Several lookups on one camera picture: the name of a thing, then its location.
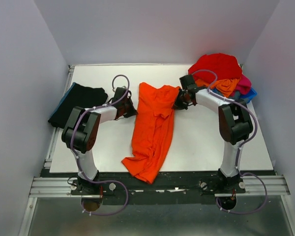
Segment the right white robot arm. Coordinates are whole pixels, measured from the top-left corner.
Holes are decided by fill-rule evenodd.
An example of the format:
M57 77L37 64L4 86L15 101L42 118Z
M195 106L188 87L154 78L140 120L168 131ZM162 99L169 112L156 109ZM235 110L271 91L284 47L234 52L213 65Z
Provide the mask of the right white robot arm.
M185 75L179 80L181 88L173 105L174 110L186 110L191 105L202 105L218 115L224 152L216 186L223 193L229 192L240 180L239 159L245 142L253 132L252 113L244 100L227 99L205 86L199 87L192 75Z

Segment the black t shirt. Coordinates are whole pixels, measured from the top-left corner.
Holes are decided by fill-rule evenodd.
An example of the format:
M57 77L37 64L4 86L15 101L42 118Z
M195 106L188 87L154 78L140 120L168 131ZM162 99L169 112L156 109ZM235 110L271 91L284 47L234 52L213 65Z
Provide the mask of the black t shirt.
M48 123L55 128L64 128L74 107L91 108L103 105L108 99L108 94L103 88L85 87L75 84L64 102Z

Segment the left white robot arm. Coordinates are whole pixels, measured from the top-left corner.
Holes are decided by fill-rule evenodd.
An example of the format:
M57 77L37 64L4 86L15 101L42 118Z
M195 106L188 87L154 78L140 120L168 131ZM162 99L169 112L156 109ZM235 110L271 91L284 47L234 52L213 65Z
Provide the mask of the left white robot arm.
M117 180L98 179L99 170L95 165L92 148L100 124L138 114L131 96L132 92L129 89L118 87L115 89L114 97L107 103L92 108L73 108L61 135L61 140L71 150L78 167L77 183L70 183L72 190L77 190L78 186L82 185L88 194L94 194L100 185L106 183L126 187Z

